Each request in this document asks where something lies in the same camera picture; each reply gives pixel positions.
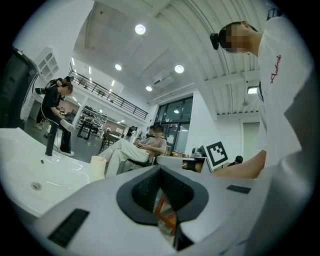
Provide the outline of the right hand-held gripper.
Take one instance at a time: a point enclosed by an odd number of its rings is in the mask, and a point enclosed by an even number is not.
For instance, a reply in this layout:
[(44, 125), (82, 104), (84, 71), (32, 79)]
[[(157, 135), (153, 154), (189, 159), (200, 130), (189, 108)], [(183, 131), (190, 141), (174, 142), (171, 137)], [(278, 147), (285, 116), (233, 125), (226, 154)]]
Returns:
[(191, 151), (191, 157), (184, 159), (183, 157), (160, 155), (156, 158), (159, 165), (166, 167), (182, 167), (185, 170), (196, 173), (213, 172), (215, 167), (223, 164), (228, 160), (227, 153), (221, 141), (207, 146), (195, 147)]

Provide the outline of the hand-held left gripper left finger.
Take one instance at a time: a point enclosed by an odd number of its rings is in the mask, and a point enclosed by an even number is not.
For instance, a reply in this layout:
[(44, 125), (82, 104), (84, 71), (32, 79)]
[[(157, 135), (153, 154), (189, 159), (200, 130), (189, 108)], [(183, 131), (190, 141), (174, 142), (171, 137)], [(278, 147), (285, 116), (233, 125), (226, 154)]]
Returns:
[[(33, 224), (37, 239), (58, 256), (170, 256), (176, 253), (157, 226), (135, 223), (119, 208), (118, 189), (144, 167), (85, 185)], [(88, 213), (65, 248), (49, 238), (74, 210)]]

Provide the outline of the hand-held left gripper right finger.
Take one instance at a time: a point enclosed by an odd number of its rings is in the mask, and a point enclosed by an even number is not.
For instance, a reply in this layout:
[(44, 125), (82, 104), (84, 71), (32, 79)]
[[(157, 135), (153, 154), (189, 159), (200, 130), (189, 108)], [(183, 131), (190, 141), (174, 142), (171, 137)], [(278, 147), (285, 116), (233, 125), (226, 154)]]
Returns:
[(255, 179), (215, 177), (186, 169), (178, 169), (180, 175), (202, 184), (208, 191), (208, 203), (200, 215), (177, 226), (176, 217), (168, 203), (160, 208), (162, 219), (159, 230), (167, 242), (177, 249), (183, 243), (192, 242), (177, 250), (178, 256), (225, 256), (228, 247), (236, 240), (223, 225), (227, 224), (248, 198), (246, 193), (229, 190), (230, 185), (251, 189)]

